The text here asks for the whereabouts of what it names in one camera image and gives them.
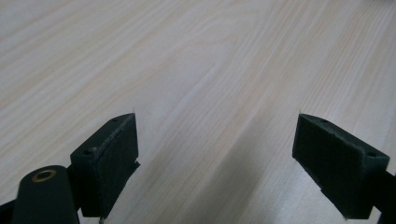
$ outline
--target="dark corner object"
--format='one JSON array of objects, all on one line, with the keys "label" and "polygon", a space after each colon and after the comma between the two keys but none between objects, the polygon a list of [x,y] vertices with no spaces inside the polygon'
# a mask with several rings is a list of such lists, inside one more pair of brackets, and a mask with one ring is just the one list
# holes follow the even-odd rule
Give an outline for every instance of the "dark corner object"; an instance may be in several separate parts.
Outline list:
[{"label": "dark corner object", "polygon": [[396,223],[396,177],[389,156],[325,119],[300,114],[292,157],[346,218],[367,219],[373,206],[378,223]]},{"label": "dark corner object", "polygon": [[106,218],[139,167],[134,114],[108,121],[71,155],[68,168],[52,165],[25,176],[16,200],[0,206],[0,223],[79,223]]}]

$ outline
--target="wooden floor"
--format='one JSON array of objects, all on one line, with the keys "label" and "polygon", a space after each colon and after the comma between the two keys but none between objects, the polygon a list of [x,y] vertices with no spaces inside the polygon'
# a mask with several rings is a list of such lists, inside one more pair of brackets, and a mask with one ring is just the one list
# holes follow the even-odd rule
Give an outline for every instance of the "wooden floor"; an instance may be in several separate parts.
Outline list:
[{"label": "wooden floor", "polygon": [[306,113],[395,173],[396,2],[0,2],[0,203],[133,111],[142,165],[108,224],[376,223],[346,221],[291,148]]}]

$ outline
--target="wooden table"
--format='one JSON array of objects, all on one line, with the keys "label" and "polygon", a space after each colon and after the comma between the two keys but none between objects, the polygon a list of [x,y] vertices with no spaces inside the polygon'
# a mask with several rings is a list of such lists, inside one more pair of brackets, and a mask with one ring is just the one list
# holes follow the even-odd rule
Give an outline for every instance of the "wooden table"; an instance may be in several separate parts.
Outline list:
[{"label": "wooden table", "polygon": [[291,148],[311,114],[395,173],[396,2],[0,3],[0,203],[132,111],[142,165],[106,223],[376,223],[347,222]]}]

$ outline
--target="black object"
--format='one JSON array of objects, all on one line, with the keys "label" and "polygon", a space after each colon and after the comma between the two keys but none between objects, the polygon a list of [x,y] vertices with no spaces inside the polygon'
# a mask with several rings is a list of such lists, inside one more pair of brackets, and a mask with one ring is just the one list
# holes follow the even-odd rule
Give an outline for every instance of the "black object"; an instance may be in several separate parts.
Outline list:
[{"label": "black object", "polygon": [[382,223],[396,223],[396,177],[386,172],[389,156],[325,119],[300,114],[292,157],[344,217],[368,218],[374,205]]},{"label": "black object", "polygon": [[106,218],[140,165],[134,114],[111,119],[70,156],[72,164],[33,171],[15,201],[0,206],[1,223],[79,223]]}]

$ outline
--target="tabletop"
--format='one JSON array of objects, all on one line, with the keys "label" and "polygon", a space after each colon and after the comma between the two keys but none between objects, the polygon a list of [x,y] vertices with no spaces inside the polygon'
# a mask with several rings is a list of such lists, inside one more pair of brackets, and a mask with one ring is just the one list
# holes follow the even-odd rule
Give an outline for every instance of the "tabletop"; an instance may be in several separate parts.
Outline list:
[{"label": "tabletop", "polygon": [[310,114],[394,174],[395,86],[391,0],[1,1],[0,203],[135,112],[141,166],[105,223],[376,223],[344,219],[291,149]]}]

